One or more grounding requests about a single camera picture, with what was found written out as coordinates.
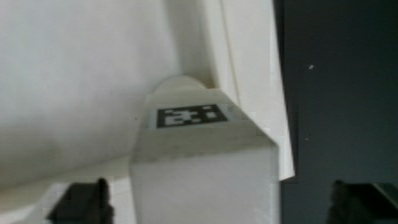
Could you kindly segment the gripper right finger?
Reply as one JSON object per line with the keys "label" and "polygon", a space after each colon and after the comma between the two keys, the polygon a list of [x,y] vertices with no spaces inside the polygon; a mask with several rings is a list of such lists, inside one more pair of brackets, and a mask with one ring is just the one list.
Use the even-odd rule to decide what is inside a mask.
{"label": "gripper right finger", "polygon": [[398,224],[398,187],[389,183],[332,184],[327,224]]}

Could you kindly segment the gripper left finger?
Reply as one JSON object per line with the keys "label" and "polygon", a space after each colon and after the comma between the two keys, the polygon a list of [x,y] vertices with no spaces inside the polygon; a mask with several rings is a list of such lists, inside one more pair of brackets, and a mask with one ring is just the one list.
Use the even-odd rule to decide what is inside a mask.
{"label": "gripper left finger", "polygon": [[50,224],[114,224],[110,187],[103,178],[93,183],[71,184],[46,220]]}

